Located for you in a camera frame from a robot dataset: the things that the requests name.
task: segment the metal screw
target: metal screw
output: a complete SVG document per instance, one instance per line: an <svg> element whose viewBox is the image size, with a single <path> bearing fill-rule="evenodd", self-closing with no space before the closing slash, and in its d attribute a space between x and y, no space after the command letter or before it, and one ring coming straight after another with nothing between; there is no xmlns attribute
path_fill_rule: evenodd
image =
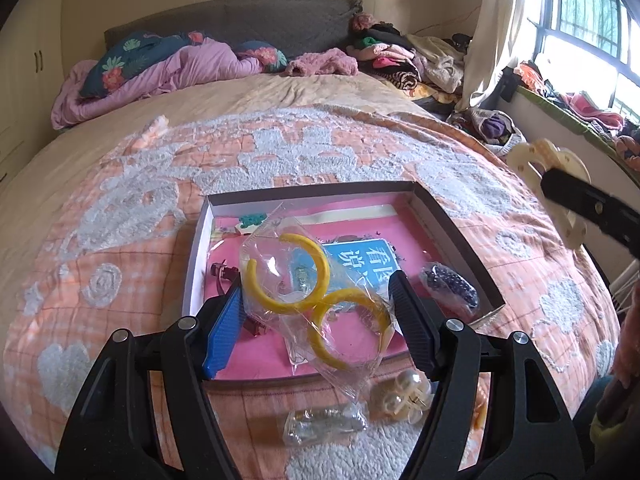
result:
<svg viewBox="0 0 640 480"><path fill-rule="evenodd" d="M127 340L127 337L129 337L129 332L121 328L120 330L116 330L111 338L116 343L122 343Z"/></svg>
<svg viewBox="0 0 640 480"><path fill-rule="evenodd" d="M514 332L513 339L520 345L526 345L529 342L529 336L524 332Z"/></svg>
<svg viewBox="0 0 640 480"><path fill-rule="evenodd" d="M178 327L181 330L191 330L194 326L196 326L196 319L191 316L185 316L178 321Z"/></svg>
<svg viewBox="0 0 640 480"><path fill-rule="evenodd" d="M446 325L452 332L460 332L465 327L465 324L459 319L447 319Z"/></svg>

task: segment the blue label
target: blue label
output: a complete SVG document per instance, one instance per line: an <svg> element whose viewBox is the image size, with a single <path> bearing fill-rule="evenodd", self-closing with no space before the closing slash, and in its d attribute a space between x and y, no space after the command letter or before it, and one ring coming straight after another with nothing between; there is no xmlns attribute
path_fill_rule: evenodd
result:
<svg viewBox="0 0 640 480"><path fill-rule="evenodd" d="M322 246L336 262L364 276L374 290L378 290L381 285L386 285L389 277L400 269L394 250L383 238L336 242ZM311 256L305 251L295 251L292 271L299 288L307 280L311 283L316 280L316 266Z"/></svg>

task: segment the bedspread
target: bedspread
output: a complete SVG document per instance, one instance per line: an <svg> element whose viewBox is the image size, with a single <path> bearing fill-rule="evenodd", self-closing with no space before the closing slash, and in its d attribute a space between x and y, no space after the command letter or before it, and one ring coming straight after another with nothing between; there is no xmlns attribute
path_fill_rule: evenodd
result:
<svg viewBox="0 0 640 480"><path fill-rule="evenodd" d="M203 195L273 186L419 180L506 301L482 332L528 333L575 413L593 378L610 368L618 324L586 253L562 246L520 180L477 141L425 117L368 76L249 79L251 87L247 80L206 85L83 124L37 156L3 195L3 403L41 459L52 466L75 396L109 334L122 326L162 330L179 316ZM215 96L218 108L211 110ZM274 102L284 107L264 110ZM158 110L176 126L164 116L143 126ZM217 117L221 110L230 114ZM198 121L187 123L188 117ZM114 128L138 133L113 147L118 137L112 133L107 142L101 135ZM60 158L72 156L63 150L82 135L96 146L74 147L78 161L61 168ZM34 198L25 200L43 174L50 182L32 187ZM383 364L378 380L408 364L406 358ZM164 457L179 465L161 378L154 375L152 384ZM487 389L484 379L480 388ZM235 388L214 381L207 393L244 478L396 478L418 435L407 424L375 424L349 446L289 452L275 444L274 418L340 400L322 379ZM475 431L463 465L479 442ZM383 452L390 446L394 453ZM350 464L348 473L336 454Z"/></svg>

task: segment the blue gripper pad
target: blue gripper pad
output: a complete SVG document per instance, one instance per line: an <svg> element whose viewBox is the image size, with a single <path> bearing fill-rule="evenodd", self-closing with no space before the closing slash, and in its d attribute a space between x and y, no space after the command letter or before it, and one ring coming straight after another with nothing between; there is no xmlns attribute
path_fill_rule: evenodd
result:
<svg viewBox="0 0 640 480"><path fill-rule="evenodd" d="M245 319L242 288L238 286L226 301L207 337L207 356L202 371L208 380L214 379L226 367Z"/></svg>

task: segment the gray headboard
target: gray headboard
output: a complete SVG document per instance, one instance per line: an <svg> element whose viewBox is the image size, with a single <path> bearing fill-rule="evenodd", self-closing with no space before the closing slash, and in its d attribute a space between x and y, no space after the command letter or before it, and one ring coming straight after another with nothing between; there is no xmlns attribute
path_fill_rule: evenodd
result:
<svg viewBox="0 0 640 480"><path fill-rule="evenodd" d="M349 20L358 12L362 0L211 0L110 28L104 42L109 50L137 30L161 36L201 30L232 48L266 41L292 58L347 45Z"/></svg>

